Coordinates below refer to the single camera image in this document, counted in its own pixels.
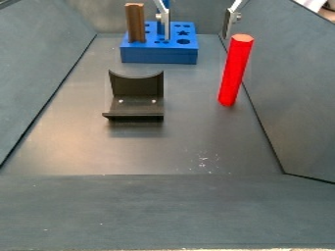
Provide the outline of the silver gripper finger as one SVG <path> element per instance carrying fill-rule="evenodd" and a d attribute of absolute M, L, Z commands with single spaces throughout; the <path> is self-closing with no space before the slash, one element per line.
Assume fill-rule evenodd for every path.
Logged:
<path fill-rule="evenodd" d="M 240 20 L 240 11 L 239 6 L 243 0 L 235 0 L 232 5 L 226 9 L 226 16 L 224 16 L 224 25 L 222 35 L 224 39 L 228 39 L 231 36 L 232 25 L 236 21 Z"/>
<path fill-rule="evenodd" d="M 159 7 L 159 9 L 163 12 L 163 17 L 162 17 L 162 21 L 166 24 L 166 40 L 170 40 L 170 11 L 166 8 L 163 1 L 162 0 L 154 0 L 156 8 Z"/>

